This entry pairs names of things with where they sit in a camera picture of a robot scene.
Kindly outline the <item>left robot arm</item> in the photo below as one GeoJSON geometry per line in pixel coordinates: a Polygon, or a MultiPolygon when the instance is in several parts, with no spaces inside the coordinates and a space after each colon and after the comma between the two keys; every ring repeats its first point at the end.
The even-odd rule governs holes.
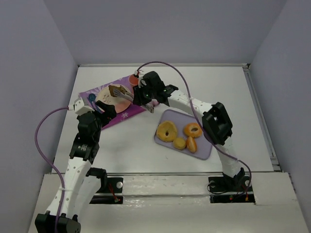
{"type": "Polygon", "coordinates": [[[102,127],[117,116],[114,105],[100,100],[95,103],[98,112],[84,103],[82,98],[64,107],[77,115],[78,133],[73,141],[66,172],[61,174],[56,166],[37,148],[42,158],[53,168],[60,186],[45,213],[38,214],[35,227],[39,233],[79,233],[83,211],[95,193],[107,185],[107,173],[92,164],[99,150],[102,127]]]}

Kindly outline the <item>metal serving tongs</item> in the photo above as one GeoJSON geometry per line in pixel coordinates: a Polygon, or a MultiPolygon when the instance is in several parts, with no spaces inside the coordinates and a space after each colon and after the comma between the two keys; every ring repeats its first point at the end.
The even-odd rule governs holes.
{"type": "MultiPolygon", "coordinates": [[[[126,91],[126,93],[123,96],[120,96],[119,98],[123,98],[123,99],[129,100],[129,101],[131,101],[134,104],[134,95],[131,92],[129,92],[129,91],[126,91]]],[[[146,105],[140,105],[140,107],[145,109],[145,110],[147,110],[150,113],[154,113],[154,104],[153,104],[153,102],[149,102],[146,105]]]]}

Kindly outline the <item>brown chocolate pastry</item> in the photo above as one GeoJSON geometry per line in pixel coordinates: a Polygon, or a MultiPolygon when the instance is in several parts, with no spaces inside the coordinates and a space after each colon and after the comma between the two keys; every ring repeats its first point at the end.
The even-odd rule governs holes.
{"type": "Polygon", "coordinates": [[[126,89],[124,89],[122,86],[109,85],[108,89],[110,95],[113,97],[120,97],[126,93],[126,89]]]}

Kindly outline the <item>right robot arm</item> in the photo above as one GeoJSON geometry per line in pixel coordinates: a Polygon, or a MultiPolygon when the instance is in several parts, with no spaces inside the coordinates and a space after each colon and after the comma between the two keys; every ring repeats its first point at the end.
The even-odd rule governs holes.
{"type": "Polygon", "coordinates": [[[245,184],[245,171],[249,166],[236,157],[231,140],[233,124],[230,117],[220,102],[210,104],[191,97],[190,93],[183,93],[174,85],[165,85],[160,76],[150,71],[141,74],[134,72],[138,84],[134,86],[133,103],[143,106],[157,100],[160,104],[182,110],[194,116],[204,137],[217,150],[220,158],[224,187],[226,192],[230,189],[237,191],[240,195],[245,194],[251,184],[245,184]]]}

